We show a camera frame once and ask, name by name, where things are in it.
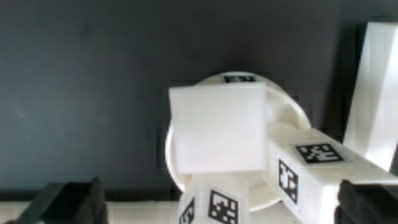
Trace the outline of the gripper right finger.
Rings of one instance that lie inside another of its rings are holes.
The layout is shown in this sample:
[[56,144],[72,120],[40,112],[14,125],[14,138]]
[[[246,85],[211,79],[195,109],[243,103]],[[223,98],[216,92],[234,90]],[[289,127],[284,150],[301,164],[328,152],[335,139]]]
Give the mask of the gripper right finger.
[[333,224],[398,224],[398,184],[341,181]]

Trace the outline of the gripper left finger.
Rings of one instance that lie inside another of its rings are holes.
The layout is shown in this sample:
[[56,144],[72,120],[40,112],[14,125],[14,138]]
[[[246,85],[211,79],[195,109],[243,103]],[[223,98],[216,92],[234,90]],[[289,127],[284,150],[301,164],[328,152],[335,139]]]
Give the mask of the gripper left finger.
[[14,224],[108,224],[99,178],[94,177],[88,182],[49,183]]

